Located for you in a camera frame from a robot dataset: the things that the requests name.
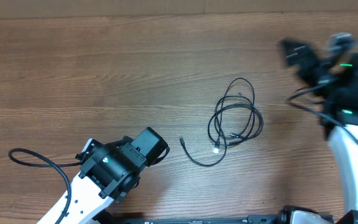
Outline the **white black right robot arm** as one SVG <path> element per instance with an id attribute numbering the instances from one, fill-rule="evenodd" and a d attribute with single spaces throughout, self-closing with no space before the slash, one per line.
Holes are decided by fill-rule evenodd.
<path id="1" fill-rule="evenodd" d="M 326 58 L 300 40 L 283 39 L 279 45 L 286 65 L 296 66 L 305 83 L 287 103 L 320 118 L 344 193 L 340 222 L 358 223 L 358 53 L 351 51 L 356 40 L 348 33 L 332 36 Z"/>

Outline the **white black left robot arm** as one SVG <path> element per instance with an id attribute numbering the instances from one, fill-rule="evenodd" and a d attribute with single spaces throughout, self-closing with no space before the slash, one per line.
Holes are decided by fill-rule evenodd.
<path id="1" fill-rule="evenodd" d="M 89 139 L 76 155 L 81 166 L 73 178 L 71 194 L 65 192 L 39 223 L 97 223 L 96 216 L 113 202 L 120 202 L 137 186 L 140 173 L 158 164 L 169 153 L 167 142 L 152 128 L 136 138 L 124 136 L 103 144 Z"/>

